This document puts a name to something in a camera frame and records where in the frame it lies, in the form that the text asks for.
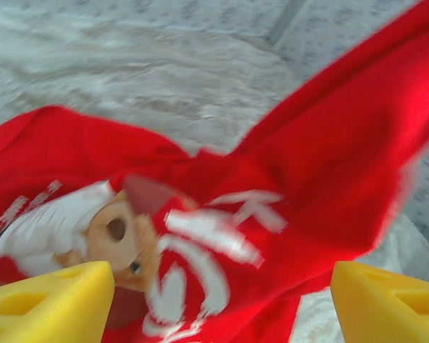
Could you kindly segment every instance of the white lettering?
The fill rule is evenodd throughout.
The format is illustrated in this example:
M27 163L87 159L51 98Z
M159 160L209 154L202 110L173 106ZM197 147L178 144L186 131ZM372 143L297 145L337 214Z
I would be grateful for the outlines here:
M221 267L209 252L200 249L190 241L171 234L166 234L159 239L159 250L161 252L173 250L183 256L200 280L205 300L200 308L199 318L219 314L227 306L230 296L227 280ZM171 275L176 272L176 269L168 271ZM149 309L153 317L159 321L176 324L182 318L186 287L183 292L180 288L173 289L171 286L167 286L167 280L175 282L176 279L176 275L170 279L167 279L166 275L162 280L162 292L159 292L158 283L155 282L147 297ZM175 314L178 312L181 314L179 318L176 318Z
M186 299L186 274L183 268L172 265L159 285L154 279L147 303L154 317L160 322L176 324L182 318Z
M49 194L53 194L54 192L58 191L60 187L62 187L62 183L59 180L54 180L48 186L48 192L49 192Z
M218 216L217 212L205 210L172 210L166 216L165 224L170 231L188 236L238 263L258 268L263 262L259 250L246 240L244 234L229 225L223 214Z
M27 206L27 208L25 209L25 212L31 211L32 209L37 208L38 206L40 206L41 204L43 204L46 199L49 198L49 194L43 192L38 194L31 202L30 204Z
M25 205L25 203L29 199L21 195L18 197L14 202L11 204L11 206L3 213L3 215L0 217L0 223L3 223L3 225L7 225L10 222L16 218L19 211L21 211L21 208Z
M143 333L148 337L162 337L162 341L159 343L172 343L179 341L180 339L192 337L198 334L202 328L204 322L202 320L196 320L193 322L189 329L181 330L184 323L180 323L174 326L160 326L154 323L149 314L146 315L143 321Z
M246 219L254 217L267 231L280 233L287 226L287 221L268 204L282 201L282 199L281 195L273 192L250 190L222 195L213 200L210 205L244 202L238 212L234 214L235 224L241 224Z

